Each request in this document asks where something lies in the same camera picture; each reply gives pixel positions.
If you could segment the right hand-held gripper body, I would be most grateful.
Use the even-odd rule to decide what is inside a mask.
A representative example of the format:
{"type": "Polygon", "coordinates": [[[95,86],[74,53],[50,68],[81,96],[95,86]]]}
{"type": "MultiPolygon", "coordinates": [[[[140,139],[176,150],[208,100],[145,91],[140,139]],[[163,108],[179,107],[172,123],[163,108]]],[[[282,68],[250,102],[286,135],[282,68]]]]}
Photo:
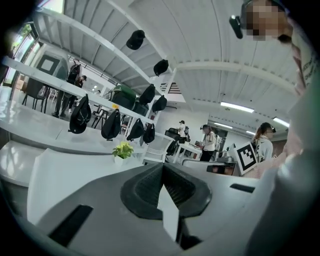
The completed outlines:
{"type": "Polygon", "coordinates": [[[234,143],[221,153],[216,160],[225,166],[225,174],[243,176],[258,164],[255,151],[251,142],[236,146],[234,143]]]}

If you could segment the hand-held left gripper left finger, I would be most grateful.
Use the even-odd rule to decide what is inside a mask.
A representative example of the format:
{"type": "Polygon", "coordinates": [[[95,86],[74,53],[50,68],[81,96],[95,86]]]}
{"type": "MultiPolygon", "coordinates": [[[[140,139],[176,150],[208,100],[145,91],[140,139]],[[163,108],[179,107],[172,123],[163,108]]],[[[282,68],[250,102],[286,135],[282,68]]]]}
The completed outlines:
{"type": "Polygon", "coordinates": [[[94,179],[53,206],[37,227],[82,256],[173,256],[182,251],[158,209],[162,164],[94,179]]]}

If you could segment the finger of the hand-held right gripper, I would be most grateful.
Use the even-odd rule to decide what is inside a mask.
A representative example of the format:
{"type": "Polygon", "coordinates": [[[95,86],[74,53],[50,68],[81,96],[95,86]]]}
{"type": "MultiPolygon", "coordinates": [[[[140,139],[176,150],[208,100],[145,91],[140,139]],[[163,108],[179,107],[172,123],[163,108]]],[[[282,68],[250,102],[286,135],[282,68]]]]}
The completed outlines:
{"type": "Polygon", "coordinates": [[[232,166],[224,165],[209,165],[206,168],[206,171],[209,173],[232,176],[234,173],[234,168],[232,166]]]}
{"type": "Polygon", "coordinates": [[[182,166],[225,166],[223,162],[212,162],[212,161],[199,161],[195,159],[184,159],[181,163],[182,166]]]}

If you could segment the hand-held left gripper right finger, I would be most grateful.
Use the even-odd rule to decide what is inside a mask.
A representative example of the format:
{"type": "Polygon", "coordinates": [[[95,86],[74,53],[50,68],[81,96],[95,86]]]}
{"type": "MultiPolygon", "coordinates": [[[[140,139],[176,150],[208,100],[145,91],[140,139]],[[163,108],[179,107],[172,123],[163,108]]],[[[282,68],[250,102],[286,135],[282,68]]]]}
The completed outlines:
{"type": "Polygon", "coordinates": [[[215,174],[165,163],[164,167],[186,178],[200,180],[211,190],[211,200],[198,216],[183,218],[187,233],[183,245],[171,256],[258,256],[254,233],[272,194],[272,172],[261,179],[215,174]]]}

